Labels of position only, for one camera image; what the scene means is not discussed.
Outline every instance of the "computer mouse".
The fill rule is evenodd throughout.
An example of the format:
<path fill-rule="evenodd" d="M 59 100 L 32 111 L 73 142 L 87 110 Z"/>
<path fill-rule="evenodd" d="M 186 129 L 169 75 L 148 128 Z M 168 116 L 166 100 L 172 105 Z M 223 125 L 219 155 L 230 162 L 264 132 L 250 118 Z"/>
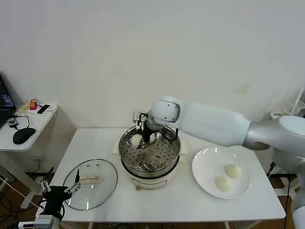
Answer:
<path fill-rule="evenodd" d="M 30 127 L 18 130 L 13 135 L 13 143 L 17 145 L 25 143 L 29 139 L 29 137 L 31 137 L 34 133 L 35 133 L 35 129 Z"/>

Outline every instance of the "mouse cable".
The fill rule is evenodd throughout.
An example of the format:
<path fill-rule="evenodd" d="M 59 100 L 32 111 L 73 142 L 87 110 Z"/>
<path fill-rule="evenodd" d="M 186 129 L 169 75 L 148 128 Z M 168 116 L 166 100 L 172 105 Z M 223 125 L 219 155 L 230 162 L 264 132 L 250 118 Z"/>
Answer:
<path fill-rule="evenodd" d="M 16 115 L 16 114 L 14 114 L 14 115 L 11 116 L 11 118 L 22 118 L 22 117 L 27 117 L 27 119 L 28 119 L 28 126 L 26 128 L 29 128 L 30 127 L 30 119 L 29 119 L 29 117 L 27 115 Z"/>

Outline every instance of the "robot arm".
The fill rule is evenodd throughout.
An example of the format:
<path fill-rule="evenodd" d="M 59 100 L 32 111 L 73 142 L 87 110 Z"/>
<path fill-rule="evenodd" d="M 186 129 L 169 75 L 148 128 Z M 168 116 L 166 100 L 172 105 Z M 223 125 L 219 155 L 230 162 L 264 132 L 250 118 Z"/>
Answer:
<path fill-rule="evenodd" d="M 304 118 L 283 116 L 272 121 L 251 122 L 237 112 L 164 96 L 153 104 L 145 125 L 151 131 L 157 131 L 164 125 L 178 128 L 188 135 L 221 146 L 244 146 L 252 150 L 272 147 L 276 164 L 298 174 L 301 190 L 293 202 L 292 209 L 295 228 L 304 227 Z"/>
<path fill-rule="evenodd" d="M 77 171 L 74 184 L 71 187 L 66 186 L 49 186 L 46 179 L 40 181 L 42 196 L 46 205 L 43 212 L 40 213 L 32 222 L 20 222 L 19 229 L 59 229 L 59 224 L 64 216 L 63 202 L 72 197 L 72 195 L 81 188 L 80 171 Z"/>

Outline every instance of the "laptop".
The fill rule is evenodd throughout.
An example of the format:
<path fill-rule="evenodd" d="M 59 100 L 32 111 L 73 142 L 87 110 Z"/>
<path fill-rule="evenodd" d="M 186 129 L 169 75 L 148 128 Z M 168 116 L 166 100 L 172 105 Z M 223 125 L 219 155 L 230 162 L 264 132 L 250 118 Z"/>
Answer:
<path fill-rule="evenodd" d="M 6 120 L 16 112 L 16 107 L 11 100 L 11 96 L 4 85 L 0 74 L 0 128 L 5 124 Z"/>

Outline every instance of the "glass lid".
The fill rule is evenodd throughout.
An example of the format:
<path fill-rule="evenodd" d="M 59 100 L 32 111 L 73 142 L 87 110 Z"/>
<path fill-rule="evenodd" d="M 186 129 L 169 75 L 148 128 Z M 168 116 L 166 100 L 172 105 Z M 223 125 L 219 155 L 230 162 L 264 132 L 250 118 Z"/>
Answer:
<path fill-rule="evenodd" d="M 66 200 L 76 210 L 90 210 L 106 202 L 114 192 L 118 176 L 114 166 L 102 159 L 92 159 L 76 166 L 66 177 L 64 186 L 74 184 L 80 170 L 81 188 Z"/>

